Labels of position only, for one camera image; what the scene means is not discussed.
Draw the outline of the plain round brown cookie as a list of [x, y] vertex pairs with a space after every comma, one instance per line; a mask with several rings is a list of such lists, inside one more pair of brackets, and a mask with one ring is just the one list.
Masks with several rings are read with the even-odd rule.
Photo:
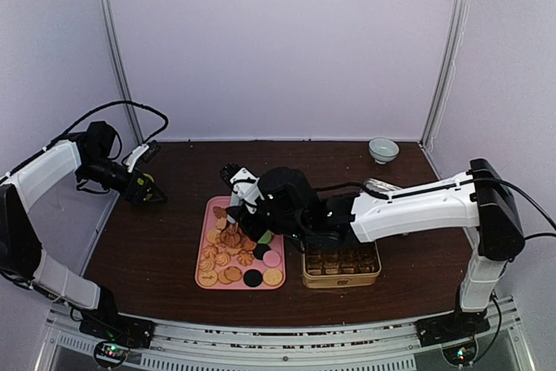
[[220, 243], [227, 248], [237, 248], [241, 245], [242, 235], [238, 230], [225, 229], [220, 233]]

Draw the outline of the metal serving tongs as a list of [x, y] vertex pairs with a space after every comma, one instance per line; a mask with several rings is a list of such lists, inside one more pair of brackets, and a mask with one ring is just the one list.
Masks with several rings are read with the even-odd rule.
[[228, 225], [225, 229], [238, 230], [242, 234], [238, 222], [235, 222], [234, 219], [229, 214], [226, 219], [228, 220]]

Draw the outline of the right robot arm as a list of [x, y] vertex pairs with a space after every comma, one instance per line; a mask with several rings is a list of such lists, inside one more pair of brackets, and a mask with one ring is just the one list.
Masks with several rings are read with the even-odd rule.
[[446, 331], [457, 338], [478, 324], [506, 264], [525, 247], [513, 193], [482, 158], [446, 180], [384, 192], [345, 182], [329, 186], [327, 198], [298, 169], [279, 167], [256, 176], [227, 164], [220, 178], [231, 190], [229, 219], [254, 241], [271, 231], [303, 250], [335, 251], [394, 235], [477, 229], [479, 242], [459, 285], [456, 308], [445, 321]]

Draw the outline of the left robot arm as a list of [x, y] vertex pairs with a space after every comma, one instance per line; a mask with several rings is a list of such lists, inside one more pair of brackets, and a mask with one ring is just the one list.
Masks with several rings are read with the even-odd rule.
[[139, 169], [159, 151], [159, 143], [148, 139], [118, 162], [110, 154], [116, 137], [104, 121], [80, 132], [67, 129], [1, 180], [2, 273], [83, 311], [107, 340], [125, 330], [113, 293], [79, 275], [69, 257], [50, 244], [70, 237], [84, 242], [92, 234], [92, 212], [83, 201], [70, 199], [70, 179], [79, 190], [93, 182], [133, 205], [168, 200]]

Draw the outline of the black sandwich cookie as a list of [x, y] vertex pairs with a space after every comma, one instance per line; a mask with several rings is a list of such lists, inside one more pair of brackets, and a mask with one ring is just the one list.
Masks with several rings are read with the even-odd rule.
[[262, 273], [257, 269], [247, 270], [243, 274], [243, 282], [249, 288], [257, 288], [263, 281]]
[[269, 245], [264, 244], [264, 243], [259, 243], [256, 245], [256, 247], [253, 249], [253, 257], [256, 260], [262, 261], [264, 255], [270, 250]]

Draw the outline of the pink sandwich cookie lower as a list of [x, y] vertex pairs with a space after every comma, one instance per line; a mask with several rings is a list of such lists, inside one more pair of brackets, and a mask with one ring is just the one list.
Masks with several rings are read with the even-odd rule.
[[263, 255], [263, 263], [269, 268], [276, 268], [281, 264], [281, 255], [279, 252], [269, 250]]

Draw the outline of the pink plastic tray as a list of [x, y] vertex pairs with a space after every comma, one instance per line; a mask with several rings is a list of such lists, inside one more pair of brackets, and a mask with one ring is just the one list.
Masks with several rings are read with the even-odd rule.
[[211, 198], [206, 206], [201, 240], [198, 249], [198, 256], [195, 266], [195, 282], [201, 271], [214, 270], [218, 274], [218, 282], [210, 288], [202, 288], [207, 290], [274, 290], [281, 287], [286, 281], [286, 263], [284, 240], [279, 235], [274, 235], [272, 242], [269, 244], [270, 250], [274, 250], [281, 255], [281, 264], [276, 267], [284, 276], [283, 282], [279, 287], [270, 287], [263, 281], [257, 288], [249, 288], [243, 282], [243, 274], [250, 269], [257, 269], [262, 274], [269, 269], [263, 261], [256, 260], [253, 257], [253, 249], [258, 244], [251, 241], [242, 232], [241, 245], [237, 248], [227, 248], [220, 243], [221, 231], [215, 227], [218, 220], [214, 213], [214, 207], [225, 207], [230, 203], [228, 196], [217, 196]]

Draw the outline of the black sandwich cookie lower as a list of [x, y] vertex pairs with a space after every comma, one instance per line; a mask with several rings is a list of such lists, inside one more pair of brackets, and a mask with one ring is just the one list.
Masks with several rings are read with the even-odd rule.
[[249, 288], [257, 288], [263, 281], [262, 273], [257, 269], [247, 270], [243, 274], [243, 282]]

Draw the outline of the beige round biscuit corner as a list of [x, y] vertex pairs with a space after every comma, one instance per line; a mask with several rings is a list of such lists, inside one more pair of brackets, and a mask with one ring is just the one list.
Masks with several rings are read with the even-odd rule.
[[279, 287], [284, 279], [283, 273], [277, 268], [267, 269], [263, 275], [263, 282], [270, 287]]

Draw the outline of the biscuit with pink stick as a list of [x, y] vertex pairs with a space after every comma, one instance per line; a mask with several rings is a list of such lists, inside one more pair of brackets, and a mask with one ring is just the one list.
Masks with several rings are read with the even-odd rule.
[[201, 271], [197, 276], [197, 283], [202, 288], [210, 288], [218, 282], [218, 274], [214, 270]]

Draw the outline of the silver tin lid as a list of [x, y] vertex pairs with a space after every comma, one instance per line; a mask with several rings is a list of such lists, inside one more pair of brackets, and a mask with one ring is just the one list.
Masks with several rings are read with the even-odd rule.
[[388, 182], [383, 182], [375, 178], [368, 178], [363, 182], [365, 188], [369, 189], [373, 194], [385, 195], [387, 200], [391, 200], [389, 195], [401, 194], [406, 191], [401, 187], [395, 186]]

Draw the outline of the pale ceramic bowl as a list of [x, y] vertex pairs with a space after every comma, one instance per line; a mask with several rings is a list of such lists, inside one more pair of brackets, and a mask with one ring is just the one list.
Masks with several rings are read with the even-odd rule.
[[380, 165], [393, 161], [400, 152], [400, 148], [396, 142], [384, 137], [371, 139], [367, 147], [369, 155]]

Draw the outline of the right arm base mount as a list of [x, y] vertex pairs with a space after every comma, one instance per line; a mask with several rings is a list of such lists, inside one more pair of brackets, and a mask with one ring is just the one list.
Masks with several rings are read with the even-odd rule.
[[490, 329], [479, 313], [456, 313], [420, 319], [415, 323], [422, 348], [439, 345], [446, 362], [463, 368], [479, 357], [477, 336]]

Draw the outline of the left aluminium frame post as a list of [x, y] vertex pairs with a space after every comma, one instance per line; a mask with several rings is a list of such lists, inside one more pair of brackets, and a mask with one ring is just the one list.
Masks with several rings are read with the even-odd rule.
[[113, 16], [111, 0], [99, 0], [99, 3], [103, 16], [104, 29], [108, 40], [110, 62], [114, 70], [119, 96], [122, 100], [130, 102], [132, 97], [116, 34], [116, 23]]

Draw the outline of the aluminium frame post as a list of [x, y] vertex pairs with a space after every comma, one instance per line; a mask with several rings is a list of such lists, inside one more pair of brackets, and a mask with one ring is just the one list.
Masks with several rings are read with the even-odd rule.
[[119, 96], [122, 100], [130, 102], [132, 97], [116, 34], [116, 23], [113, 16], [111, 0], [99, 0], [99, 3], [103, 16], [104, 29], [108, 40], [110, 62], [114, 70]]
[[441, 120], [447, 106], [455, 74], [455, 59], [463, 37], [468, 7], [469, 0], [453, 0], [447, 39], [434, 87], [433, 99], [420, 139], [421, 146], [427, 151], [431, 151], [434, 148], [434, 139], [438, 135]]

